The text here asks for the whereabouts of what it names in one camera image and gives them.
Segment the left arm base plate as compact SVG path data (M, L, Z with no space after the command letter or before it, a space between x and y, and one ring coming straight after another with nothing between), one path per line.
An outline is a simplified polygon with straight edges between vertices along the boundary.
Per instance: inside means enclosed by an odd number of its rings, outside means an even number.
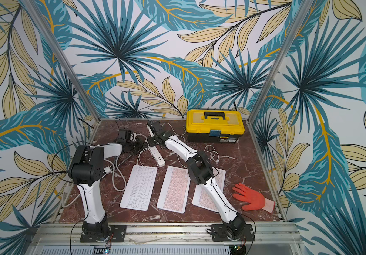
M83 223L81 243L92 242L124 242L127 226L126 225L99 225Z

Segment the white power strip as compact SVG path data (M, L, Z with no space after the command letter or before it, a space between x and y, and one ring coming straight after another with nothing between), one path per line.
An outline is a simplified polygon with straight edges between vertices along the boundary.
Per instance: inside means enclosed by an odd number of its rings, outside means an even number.
M162 155L160 154L159 150L156 147L156 144L154 141L154 134L153 134L151 128L149 127L149 125L147 125L147 129L150 133L150 136L147 138L149 150L152 153L152 156L154 157L154 159L156 160L158 166L164 167L165 166L164 158L162 157Z

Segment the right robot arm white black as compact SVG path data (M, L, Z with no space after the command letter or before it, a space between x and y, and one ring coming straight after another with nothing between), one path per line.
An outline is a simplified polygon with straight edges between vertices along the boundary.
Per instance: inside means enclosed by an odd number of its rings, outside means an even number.
M158 121L148 121L147 128L151 134L147 138L148 144L151 147L163 146L176 153L186 162L190 179L203 188L217 207L222 223L225 226L226 236L232 240L241 238L246 222L219 188L215 180L213 166L209 162L206 153L189 147L178 136L163 129Z

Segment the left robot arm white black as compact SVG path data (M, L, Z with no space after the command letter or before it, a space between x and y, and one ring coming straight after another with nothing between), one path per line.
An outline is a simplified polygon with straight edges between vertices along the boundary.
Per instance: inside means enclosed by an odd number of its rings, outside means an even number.
M145 140L136 137L132 131L119 130L118 138L113 143L84 145L76 149L69 167L69 177L78 188L83 202L83 239L102 242L111 235L100 193L100 180L110 171L104 167L104 160L123 153L137 154L145 145Z

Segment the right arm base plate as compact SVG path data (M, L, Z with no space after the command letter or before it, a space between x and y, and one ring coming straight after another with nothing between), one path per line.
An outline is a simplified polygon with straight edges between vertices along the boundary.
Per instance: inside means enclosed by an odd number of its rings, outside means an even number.
M255 231L251 224L246 224L242 230L232 230L223 224L213 224L207 229L213 242L251 242L255 240Z

